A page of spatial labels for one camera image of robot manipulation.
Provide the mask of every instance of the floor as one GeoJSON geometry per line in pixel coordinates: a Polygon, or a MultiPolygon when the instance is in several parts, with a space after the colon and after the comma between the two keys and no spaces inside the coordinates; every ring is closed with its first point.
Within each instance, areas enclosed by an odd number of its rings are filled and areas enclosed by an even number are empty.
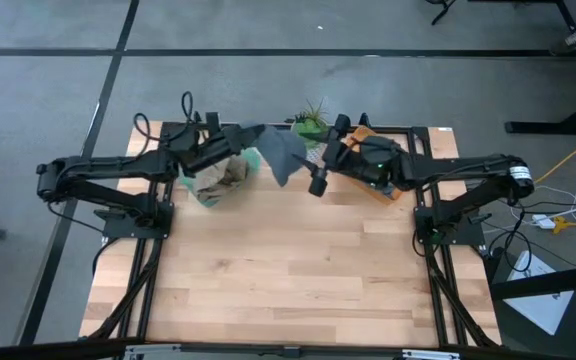
{"type": "MultiPolygon", "coordinates": [[[[130,0],[0,0],[0,47],[114,49],[130,0]]],[[[570,2],[576,18],[576,2],[570,2]]],[[[557,7],[458,1],[437,26],[439,8],[421,0],[141,1],[128,49],[375,48],[546,49],[566,35],[557,7]]],[[[0,346],[15,343],[55,217],[36,197],[34,169],[78,154],[110,57],[0,57],[0,346]]],[[[135,112],[179,119],[179,97],[224,121],[281,121],[307,101],[332,120],[361,112],[374,124],[453,127],[464,156],[512,153],[543,174],[576,147],[575,136],[508,135],[510,120],[557,121],[576,110],[576,61],[561,59],[377,57],[129,57],[112,88],[94,155],[125,151],[135,112]]],[[[544,182],[576,191],[576,157],[544,182]]],[[[539,189],[538,200],[569,201],[539,189]]],[[[487,209],[497,225],[507,207],[487,209]]],[[[76,218],[100,225],[91,207],[76,218]]],[[[576,229],[529,238],[576,264],[576,229]]],[[[75,339],[91,281],[98,234],[73,225],[37,336],[75,339]]],[[[512,248],[519,253],[519,243],[512,248]]],[[[556,269],[570,265],[540,249],[556,269]]],[[[504,342],[521,348],[513,334],[504,342]]]]}

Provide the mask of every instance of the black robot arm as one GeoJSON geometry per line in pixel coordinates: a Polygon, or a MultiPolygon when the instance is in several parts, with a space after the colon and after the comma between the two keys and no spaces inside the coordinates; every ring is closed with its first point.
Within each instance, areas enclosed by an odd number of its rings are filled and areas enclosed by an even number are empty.
{"type": "Polygon", "coordinates": [[[534,191],[528,166],[516,156],[433,159],[409,154],[386,137],[368,136],[361,142],[353,138],[345,140],[349,128],[350,119],[339,115],[325,136],[311,137],[327,144],[322,155],[323,167],[300,159],[311,171],[309,191],[313,195],[324,194],[328,171],[361,180],[376,189],[392,184],[402,191],[427,190],[445,180],[484,180],[451,201],[440,200],[431,207],[416,208],[417,236],[421,241],[455,244],[456,240],[449,235],[455,232],[464,215],[470,216],[498,199],[505,198],[509,205],[514,205],[534,191]]]}
{"type": "MultiPolygon", "coordinates": [[[[215,114],[207,117],[214,119],[215,114]]],[[[169,233],[173,205],[158,201],[156,187],[146,193],[128,194],[91,180],[142,178],[167,183],[179,176],[179,168],[185,176],[193,177],[250,147],[264,129],[265,125],[246,129],[231,125],[219,130],[217,119],[217,125],[201,142],[198,124],[167,123],[161,137],[153,138],[159,141],[156,150],[134,157],[71,156],[39,165],[37,195],[49,204],[79,199],[107,206],[107,210],[95,211],[106,221],[104,236],[162,238],[169,233]]]]}

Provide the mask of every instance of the gray cloth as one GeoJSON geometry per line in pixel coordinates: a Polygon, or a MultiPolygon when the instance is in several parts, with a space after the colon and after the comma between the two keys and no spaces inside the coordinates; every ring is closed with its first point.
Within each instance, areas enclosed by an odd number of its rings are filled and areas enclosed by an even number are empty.
{"type": "Polygon", "coordinates": [[[290,131],[277,130],[272,125],[266,126],[252,146],[257,148],[270,165],[279,186],[286,185],[288,177],[302,166],[293,154],[303,159],[306,158],[306,145],[303,139],[290,131]]]}

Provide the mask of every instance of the small potted plant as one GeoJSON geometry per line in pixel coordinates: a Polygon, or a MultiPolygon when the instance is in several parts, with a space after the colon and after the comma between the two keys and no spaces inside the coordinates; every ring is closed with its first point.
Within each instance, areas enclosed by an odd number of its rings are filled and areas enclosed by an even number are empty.
{"type": "MultiPolygon", "coordinates": [[[[323,117],[325,112],[321,110],[322,102],[320,102],[319,106],[315,109],[309,101],[307,110],[295,115],[294,119],[288,119],[287,122],[292,123],[290,131],[300,136],[302,134],[320,134],[328,131],[328,124],[326,124],[323,117]]],[[[304,138],[304,142],[308,150],[316,149],[321,145],[314,140],[306,138],[304,138]]]]}

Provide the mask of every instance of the wooden table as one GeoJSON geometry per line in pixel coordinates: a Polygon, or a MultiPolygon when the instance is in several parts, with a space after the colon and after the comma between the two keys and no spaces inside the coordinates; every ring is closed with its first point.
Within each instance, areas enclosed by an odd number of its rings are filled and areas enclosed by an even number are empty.
{"type": "MultiPolygon", "coordinates": [[[[152,128],[156,136],[161,123],[152,128]]],[[[429,132],[435,157],[458,156],[452,129],[429,132]]],[[[403,135],[393,139],[406,148],[403,135]]],[[[128,154],[143,141],[133,131],[128,154]]],[[[411,247],[414,194],[386,206],[341,175],[328,176],[322,198],[308,193],[309,183],[302,169],[280,188],[262,163],[213,208],[178,185],[147,340],[436,347],[425,260],[411,247]]],[[[147,182],[121,180],[118,188],[144,192],[147,182]]],[[[440,184],[444,199],[465,190],[462,181],[440,184]]],[[[135,243],[120,240],[99,259],[81,335],[96,330],[124,295],[135,243]]],[[[461,300],[499,343],[481,259],[467,246],[451,250],[461,300]]],[[[141,300],[135,304],[129,335],[141,300]]],[[[450,306],[443,305],[455,343],[450,306]]]]}

